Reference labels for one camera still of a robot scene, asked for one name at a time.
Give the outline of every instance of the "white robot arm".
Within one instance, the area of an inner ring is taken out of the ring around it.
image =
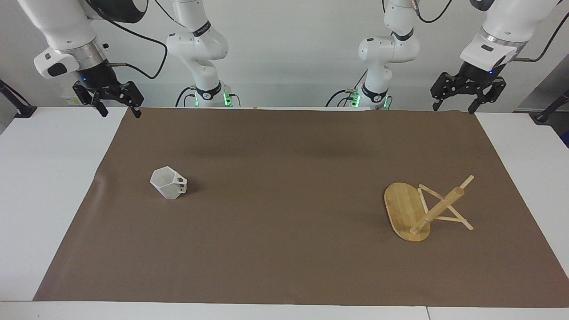
[[[392,77],[386,64],[412,61],[419,54],[419,41],[413,36],[417,15],[412,0],[389,0],[385,11],[384,22],[391,35],[368,38],[360,44],[360,59],[367,65],[368,75],[358,87],[355,106],[381,109]]]
[[[212,60],[226,57],[227,40],[209,22],[203,0],[172,0],[176,17],[191,32],[171,34],[166,41],[168,52],[188,67],[196,83],[196,105],[231,106],[231,88],[217,75]]]
[[[537,25],[547,18],[559,0],[470,0],[487,12],[482,29],[464,49],[457,75],[443,72],[431,88],[436,111],[441,103],[458,94],[476,95],[468,108],[474,113],[481,104],[495,102],[506,87],[498,77],[506,64],[517,57],[533,36]]]
[[[148,0],[18,0],[32,23],[44,34],[49,48],[34,59],[38,72],[50,79],[74,73],[73,86],[84,105],[96,108],[103,117],[109,112],[101,100],[116,100],[131,108],[135,116],[144,97],[129,81],[121,84],[108,66],[105,48],[99,43],[90,19],[134,23],[142,19]]]

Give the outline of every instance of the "bamboo board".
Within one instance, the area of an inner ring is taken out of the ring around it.
[[[391,227],[399,237],[417,242],[429,236],[430,225],[425,226],[416,235],[410,232],[417,221],[425,216],[419,191],[415,187],[402,182],[393,183],[385,190],[384,199]]]

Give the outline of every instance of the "white table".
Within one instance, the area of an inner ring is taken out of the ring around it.
[[[125,111],[40,108],[0,135],[1,319],[569,319],[569,309],[29,302]],[[569,149],[525,114],[477,117],[569,274]]]

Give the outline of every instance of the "brown tabletop surface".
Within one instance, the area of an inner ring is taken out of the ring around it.
[[[189,180],[177,200],[149,183],[163,166]],[[390,184],[446,194],[471,174],[454,207],[474,231],[394,233]],[[144,109],[34,300],[569,307],[569,279],[474,116]]]

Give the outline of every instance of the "wooden stick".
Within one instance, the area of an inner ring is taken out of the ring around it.
[[[454,218],[454,217],[438,216],[435,218],[435,220],[443,220],[443,221],[452,221],[452,222],[462,223],[462,221],[459,218]]]
[[[474,230],[474,227],[453,207],[448,206],[448,209],[467,227],[470,231]]]
[[[419,185],[419,189],[423,189],[425,191],[427,191],[428,193],[430,193],[432,196],[439,198],[440,200],[444,200],[443,196],[441,196],[440,194],[436,193],[435,191],[425,187],[424,185],[420,184]]]
[[[431,223],[435,220],[436,217],[440,216],[448,206],[453,205],[458,199],[460,199],[464,195],[464,189],[460,187],[456,187],[452,189],[451,192],[444,197],[439,203],[437,203],[426,215],[425,217],[417,223],[417,225],[411,228],[410,232],[413,235],[419,233],[419,231],[424,228],[426,225]]]
[[[472,180],[474,180],[474,176],[473,176],[473,175],[471,175],[470,177],[468,177],[468,178],[463,182],[463,184],[460,185],[460,187],[463,188],[463,189],[466,188],[466,187],[472,182]]]
[[[427,203],[425,202],[425,195],[423,195],[423,190],[421,188],[418,188],[417,191],[419,191],[419,196],[421,197],[421,203],[423,203],[425,214],[427,214],[428,208],[427,208]]]

